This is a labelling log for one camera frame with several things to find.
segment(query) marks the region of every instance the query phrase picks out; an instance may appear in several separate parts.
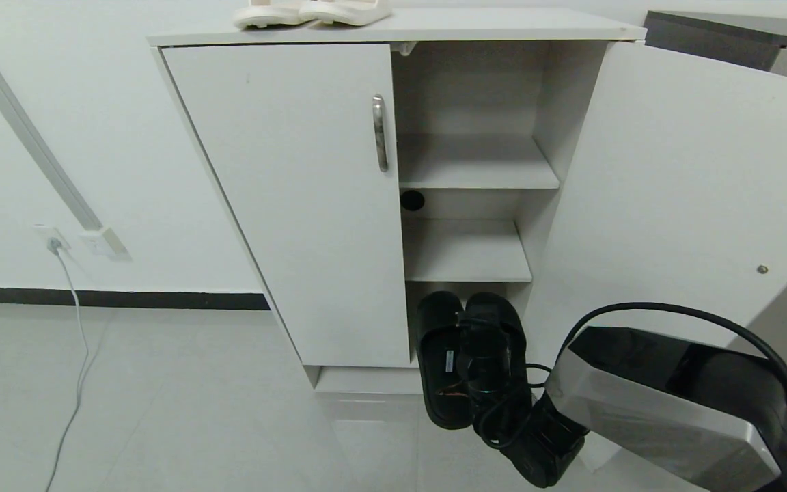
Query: white cabinet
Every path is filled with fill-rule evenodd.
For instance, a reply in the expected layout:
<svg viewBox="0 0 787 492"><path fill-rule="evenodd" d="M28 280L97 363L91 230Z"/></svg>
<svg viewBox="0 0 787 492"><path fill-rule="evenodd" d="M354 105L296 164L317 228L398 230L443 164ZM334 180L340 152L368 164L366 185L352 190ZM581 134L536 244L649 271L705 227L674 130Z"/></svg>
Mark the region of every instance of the white cabinet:
<svg viewBox="0 0 787 492"><path fill-rule="evenodd" d="M203 46L165 60L303 364L409 364L387 44ZM385 127L394 128L387 110Z"/></svg>
<svg viewBox="0 0 787 492"><path fill-rule="evenodd" d="M528 306L540 328L528 359L553 361L572 324L601 305L669 302L746 325L786 284L787 78L612 44ZM598 321L734 338L672 314Z"/></svg>
<svg viewBox="0 0 787 492"><path fill-rule="evenodd" d="M420 392L407 324L429 290L506 295L552 364L600 305L745 324L787 283L787 79L643 37L572 10L402 9L151 43L316 388Z"/></svg>

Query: black slipper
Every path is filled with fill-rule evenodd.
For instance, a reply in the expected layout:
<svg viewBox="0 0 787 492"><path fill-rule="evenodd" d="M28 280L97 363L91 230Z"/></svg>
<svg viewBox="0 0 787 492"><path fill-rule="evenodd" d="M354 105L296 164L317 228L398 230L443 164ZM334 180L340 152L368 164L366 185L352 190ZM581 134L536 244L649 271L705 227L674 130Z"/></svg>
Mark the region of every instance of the black slipper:
<svg viewBox="0 0 787 492"><path fill-rule="evenodd" d="M472 423L469 398L459 392L455 361L460 350L457 312L460 298L434 292L418 305L418 366L424 386L424 406L430 420L443 429L465 429Z"/></svg>
<svg viewBox="0 0 787 492"><path fill-rule="evenodd" d="M511 395L508 396L508 404L501 410L495 412L485 424L485 435L491 439L499 439L512 432L513 422L521 421L521 418L530 411L533 406L533 394L527 386L527 336L524 334L524 327L521 326L521 318L515 307L503 296L491 292L479 292L472 295L466 302L466 312L481 312L493 308L497 313L500 327L509 339L509 368L512 374L510 383ZM475 431L479 433L478 422L475 419Z"/></svg>

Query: black baseboard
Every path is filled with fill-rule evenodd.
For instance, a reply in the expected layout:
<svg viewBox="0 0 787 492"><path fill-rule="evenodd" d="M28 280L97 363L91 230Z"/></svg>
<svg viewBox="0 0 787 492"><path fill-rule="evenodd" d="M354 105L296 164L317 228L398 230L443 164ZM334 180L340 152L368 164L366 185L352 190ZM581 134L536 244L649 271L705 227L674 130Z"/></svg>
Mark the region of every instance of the black baseboard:
<svg viewBox="0 0 787 492"><path fill-rule="evenodd" d="M259 293L213 292L110 292L78 290L81 305L98 308L225 309L269 311ZM0 304L74 305L69 290L0 288Z"/></svg>

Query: wall switch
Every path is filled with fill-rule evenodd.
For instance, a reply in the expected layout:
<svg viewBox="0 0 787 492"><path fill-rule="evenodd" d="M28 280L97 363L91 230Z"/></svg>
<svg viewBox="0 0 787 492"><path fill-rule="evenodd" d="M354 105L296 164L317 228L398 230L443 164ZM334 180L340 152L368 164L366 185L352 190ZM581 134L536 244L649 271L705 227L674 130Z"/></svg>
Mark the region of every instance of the wall switch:
<svg viewBox="0 0 787 492"><path fill-rule="evenodd" d="M111 230L110 227L106 226L100 230L84 231L78 234L78 237L81 237L81 240L87 244L87 248L90 248L94 255L115 258L116 256L126 254L125 246L123 246L115 231Z"/></svg>
<svg viewBox="0 0 787 492"><path fill-rule="evenodd" d="M35 234L38 234L38 237L40 237L41 240L44 241L44 246L47 246L47 241L50 238L55 237L59 239L60 243L63 244L62 249L71 248L68 245L68 241L66 241L66 238L63 237L63 234L59 233L59 230L57 230L56 227L46 226L44 224L32 224L32 230L34 230Z"/></svg>

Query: metal handle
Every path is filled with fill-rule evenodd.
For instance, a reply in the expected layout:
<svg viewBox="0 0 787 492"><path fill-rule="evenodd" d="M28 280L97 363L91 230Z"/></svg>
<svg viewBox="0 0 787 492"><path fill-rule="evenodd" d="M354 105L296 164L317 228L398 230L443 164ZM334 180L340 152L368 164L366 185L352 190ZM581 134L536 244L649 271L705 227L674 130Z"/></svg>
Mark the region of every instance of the metal handle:
<svg viewBox="0 0 787 492"><path fill-rule="evenodd" d="M378 168L387 172L387 141L385 141L385 100L378 94L372 97L372 121L375 124L375 149L378 150Z"/></svg>

